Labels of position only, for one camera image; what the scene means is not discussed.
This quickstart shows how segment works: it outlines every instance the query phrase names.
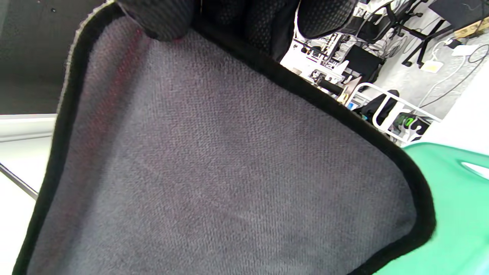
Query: gloved hand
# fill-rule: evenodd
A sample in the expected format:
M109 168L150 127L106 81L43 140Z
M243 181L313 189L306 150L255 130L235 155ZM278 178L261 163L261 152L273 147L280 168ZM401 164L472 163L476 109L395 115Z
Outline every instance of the gloved hand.
M289 49L297 25L308 39L328 35L350 17L357 0L117 0L146 33L161 41L185 35L202 16L275 60Z

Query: green plastic bin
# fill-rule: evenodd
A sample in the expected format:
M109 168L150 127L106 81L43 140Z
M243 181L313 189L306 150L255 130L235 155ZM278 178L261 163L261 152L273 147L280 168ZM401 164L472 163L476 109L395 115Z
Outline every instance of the green plastic bin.
M377 275L489 275L489 156L433 143L405 147L433 193L437 227L419 249Z

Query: black office chair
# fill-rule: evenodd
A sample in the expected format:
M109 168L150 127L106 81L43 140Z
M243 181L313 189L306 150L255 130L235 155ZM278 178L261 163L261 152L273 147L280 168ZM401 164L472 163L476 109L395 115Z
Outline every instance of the black office chair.
M399 35L400 37L404 36L404 33L401 32L401 30L407 29L404 24L406 24L412 17L423 16L423 13L415 13L414 10L420 3L427 2L427 0L419 0L418 2L416 2L416 0L408 0L395 11L391 8L392 2L393 1L390 1L384 6L379 7L367 18L352 17L350 22L341 29L341 32L354 35L368 44L375 44L382 39L391 28L394 29L394 32L389 39L392 39L395 35ZM377 23L379 17L376 12L383 8L386 9L387 15L383 16Z

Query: ceiling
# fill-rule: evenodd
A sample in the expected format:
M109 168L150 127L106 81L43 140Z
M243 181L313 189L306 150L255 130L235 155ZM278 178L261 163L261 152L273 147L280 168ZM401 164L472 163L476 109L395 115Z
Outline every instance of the ceiling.
M53 113L75 30L104 0L2 2L0 114Z

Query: gray floor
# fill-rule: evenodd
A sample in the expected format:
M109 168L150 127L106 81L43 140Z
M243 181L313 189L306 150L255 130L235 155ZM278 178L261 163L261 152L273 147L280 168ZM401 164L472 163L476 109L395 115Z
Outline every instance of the gray floor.
M424 15L421 18L412 18L411 21L408 22L407 26L414 28L425 28L423 33L429 33L429 31L435 26L438 22L436 20L438 15L432 12L427 8L427 4L420 5L416 12L423 12ZM431 59L431 49L438 41L443 41L449 39L451 34L446 37L440 37L437 41L433 40L428 47L427 54L425 54L424 60ZM436 53L436 56L440 62L444 63L444 66L440 69L438 73L430 73L426 71L422 71L416 65L416 59L418 55L415 55L411 61L414 63L410 68L403 66L401 62L408 56L409 48L414 49L417 44L420 43L418 39L413 39L413 36L406 34L404 40L402 42L398 42L403 44L401 51L394 57L387 60L386 64L382 68L382 71L379 74L379 78L375 82L375 84L379 87L382 87L386 90L396 89L400 92L400 96L403 99L406 99L410 103L414 105L418 105L421 99L426 95L428 90L437 82L442 79L448 77L462 62L463 57L454 57L451 56L452 49L445 46L438 46L440 50ZM489 43L489 34L484 34L478 38L474 38L468 41L468 45L483 45ZM482 48L476 53L474 53L473 60L478 59L479 56L482 56L486 51L486 48ZM477 65L477 63L470 64L466 63L457 73L453 75L453 77L439 84L430 96L425 100L424 103L428 103L436 98L438 98L441 94L446 93L448 90L453 88L460 82L463 78L465 78L470 71ZM457 98L460 96L461 92L465 90L473 77L477 74L477 71L483 65L479 66L479 68L472 73L472 75L465 80L458 88L456 88L453 92L449 93L444 98L439 101L430 104L423 108L425 111L432 113L433 115L438 116L439 118L444 118L444 116L448 113L450 108L453 106ZM372 90L365 91L366 94L372 96L375 93Z

